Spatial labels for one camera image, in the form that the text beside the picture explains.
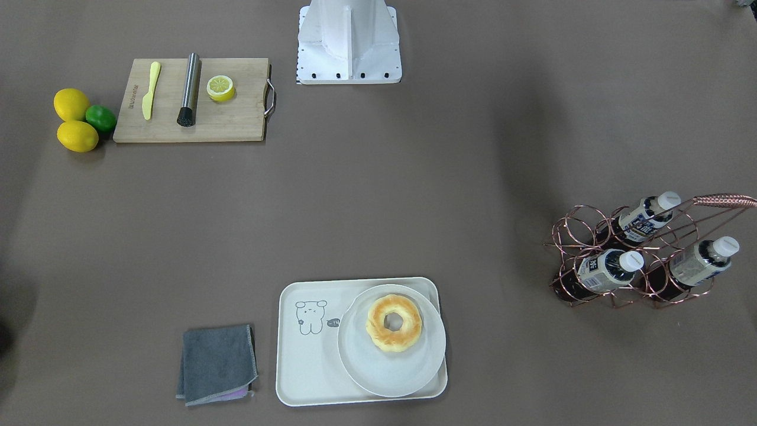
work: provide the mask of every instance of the wooden cutting board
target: wooden cutting board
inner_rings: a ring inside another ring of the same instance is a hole
[[[176,123],[182,106],[188,59],[135,59],[123,94],[117,143],[243,142],[263,140],[266,131],[268,58],[201,58],[195,125]],[[142,97],[148,91],[150,65],[160,62],[152,117],[142,116]],[[207,95],[207,81],[216,75],[231,77],[236,95],[215,102]]]

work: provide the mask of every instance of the bagel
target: bagel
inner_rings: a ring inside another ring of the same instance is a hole
[[[402,318],[402,327],[392,331],[384,327],[389,314]],[[421,337],[423,321],[416,304],[405,296],[389,294],[377,299],[368,309],[366,331],[373,343],[384,352],[404,352]]]

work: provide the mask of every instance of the bottle label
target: bottle label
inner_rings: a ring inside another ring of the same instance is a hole
[[[644,200],[641,200],[638,207],[618,219],[618,225],[630,241],[643,243],[654,235],[659,228],[665,226],[664,223],[651,220],[651,217],[646,214]]]
[[[612,291],[626,284],[624,281],[616,280],[607,271],[605,257],[607,257],[607,252],[586,258],[578,267],[578,279],[584,287],[595,293]]]
[[[730,262],[723,266],[717,267],[707,262],[700,255],[698,246],[691,246],[689,249],[673,256],[670,261],[670,273],[682,284],[696,286],[702,281],[712,278],[731,266]]]

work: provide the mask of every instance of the yellow knife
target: yellow knife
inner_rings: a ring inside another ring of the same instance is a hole
[[[157,84],[158,75],[160,75],[160,62],[153,62],[150,65],[150,87],[147,95],[142,98],[142,115],[145,116],[145,120],[149,120],[152,117],[152,99],[155,97],[155,85]]]

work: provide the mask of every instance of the folded cloth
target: folded cloth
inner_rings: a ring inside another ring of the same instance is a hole
[[[184,333],[176,398],[187,406],[239,399],[257,378],[249,325]]]

